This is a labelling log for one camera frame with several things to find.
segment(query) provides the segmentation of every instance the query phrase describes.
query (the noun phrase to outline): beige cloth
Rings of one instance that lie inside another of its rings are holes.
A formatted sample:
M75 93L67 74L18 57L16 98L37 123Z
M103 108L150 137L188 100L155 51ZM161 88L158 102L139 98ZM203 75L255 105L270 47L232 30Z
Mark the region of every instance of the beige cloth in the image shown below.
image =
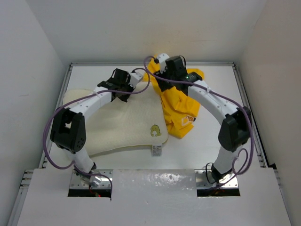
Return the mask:
M146 82L137 85L142 90ZM65 93L63 102L91 94L91 90L71 89ZM116 98L93 114L86 122L89 155L116 148L136 145L158 145L168 139L160 97L152 84L146 91L131 95L127 102Z

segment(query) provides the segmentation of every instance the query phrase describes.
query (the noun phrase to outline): white enclosure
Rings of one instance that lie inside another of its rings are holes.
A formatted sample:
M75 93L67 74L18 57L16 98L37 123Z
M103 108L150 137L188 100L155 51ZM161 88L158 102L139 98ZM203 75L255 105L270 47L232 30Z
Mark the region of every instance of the white enclosure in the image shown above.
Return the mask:
M300 10L298 0L3 0L0 226L24 170L38 167L68 65L159 52L237 64L291 222L300 225Z
M107 80L116 67L132 71L141 65L74 64L71 73L67 74L58 101L61 101L65 91L92 89L99 81ZM213 90L219 90L241 104L245 101L233 64L189 64L187 67L202 70ZM237 178L240 196L197 197L194 169L203 169L208 162L216 159L220 148L217 139L220 125L209 111L201 107L194 126L182 139L170 136L160 157L152 157L151 148L141 146L91 156L98 169L112 176L112 201L107 198L67 197L72 170L61 171L44 163L46 168L36 169L32 175L17 226L80 226L84 222L97 225L99 221L112 226L140 226L143 223L182 226L197 222L212 226L289 226L274 170L261 167L257 152L249 171ZM60 166L70 162L55 144L51 145L50 155ZM242 164L243 161L239 161L236 167L239 169ZM79 210L80 215L71 217Z

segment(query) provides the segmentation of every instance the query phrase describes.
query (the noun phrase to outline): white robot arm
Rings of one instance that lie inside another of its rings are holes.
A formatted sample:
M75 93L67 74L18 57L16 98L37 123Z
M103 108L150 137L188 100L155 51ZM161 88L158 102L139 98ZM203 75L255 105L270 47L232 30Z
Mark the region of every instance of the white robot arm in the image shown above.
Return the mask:
M99 83L93 93L97 94L108 89L133 92L142 79L143 76L140 73L128 73L121 69L115 69L113 75L107 81ZM126 102L129 95L112 92L97 94L78 102L72 108L61 110L53 120L51 141L62 148L70 160L74 161L75 166L85 173L96 168L84 146L86 142L85 121L98 109L117 97Z
M236 105L211 94L209 92L210 87L197 73L188 74L180 56L169 57L166 53L163 53L158 55L155 62L160 64L160 71L156 72L155 75L161 91L175 86L178 90L202 104L221 125L218 135L221 147L217 159L211 167L212 177L215 182L219 182L220 179L231 172L233 159L237 155L237 148L246 143L250 137L243 113ZM160 78L192 82L207 88L207 91L197 86L162 81ZM250 110L247 107L244 107L244 110L251 119Z

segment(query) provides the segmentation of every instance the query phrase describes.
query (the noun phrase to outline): yellow cloth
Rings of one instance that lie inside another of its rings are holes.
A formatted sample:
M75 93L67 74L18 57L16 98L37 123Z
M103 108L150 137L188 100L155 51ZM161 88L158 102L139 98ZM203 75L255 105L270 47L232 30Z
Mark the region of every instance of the yellow cloth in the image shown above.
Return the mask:
M148 69L155 73L160 70L160 65L156 64L152 59L148 65ZM199 69L187 69L188 73L196 72L203 79L204 73ZM143 81L147 81L148 76L145 73ZM164 119L169 134L178 138L183 138L192 128L193 121L198 115L200 107L199 102L186 96L182 91L178 91L175 87L161 92L161 89L153 76L150 76L150 81L161 97L161 103L164 113Z

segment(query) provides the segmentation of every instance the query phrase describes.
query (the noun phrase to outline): fabric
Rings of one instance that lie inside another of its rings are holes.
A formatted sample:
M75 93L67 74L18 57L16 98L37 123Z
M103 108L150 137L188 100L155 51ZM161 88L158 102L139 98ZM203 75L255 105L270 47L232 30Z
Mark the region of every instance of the fabric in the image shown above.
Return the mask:
M146 82L137 85L142 90ZM71 89L63 102L91 94L91 90ZM158 145L168 139L160 97L152 84L146 91L131 95L127 102L116 98L93 114L86 122L89 156L116 148L137 145Z
M160 70L160 65L156 64L152 59L148 65L148 69L155 73ZM188 73L196 72L203 79L204 73L199 69L187 69ZM147 74L144 74L144 81L148 80ZM192 128L192 123L198 115L200 107L199 102L186 96L182 91L178 91L175 87L161 92L156 79L151 76L150 81L157 94L161 97L164 119L168 132L178 138L183 138Z

